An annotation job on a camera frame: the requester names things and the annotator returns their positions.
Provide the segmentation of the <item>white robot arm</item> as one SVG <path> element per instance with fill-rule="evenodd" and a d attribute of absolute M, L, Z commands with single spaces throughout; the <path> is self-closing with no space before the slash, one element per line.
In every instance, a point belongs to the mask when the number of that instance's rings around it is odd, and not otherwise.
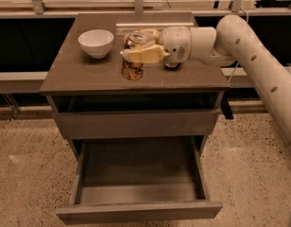
<path fill-rule="evenodd" d="M 241 17 L 227 15 L 217 27 L 135 30 L 125 36 L 124 43 L 121 55 L 127 63 L 162 61 L 172 68 L 188 60 L 217 67 L 238 62 L 291 150 L 291 74 Z"/>

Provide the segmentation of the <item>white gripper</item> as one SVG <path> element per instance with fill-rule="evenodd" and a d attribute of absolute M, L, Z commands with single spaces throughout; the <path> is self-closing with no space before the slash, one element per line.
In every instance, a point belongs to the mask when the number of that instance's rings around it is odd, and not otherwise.
<path fill-rule="evenodd" d="M 121 55 L 133 63 L 158 63 L 164 60 L 166 64 L 179 64 L 189 59 L 192 39 L 191 31 L 186 26 L 170 26 L 162 32 L 157 29 L 140 30 L 138 42 L 149 41 L 159 42 L 160 45 L 124 49 Z"/>

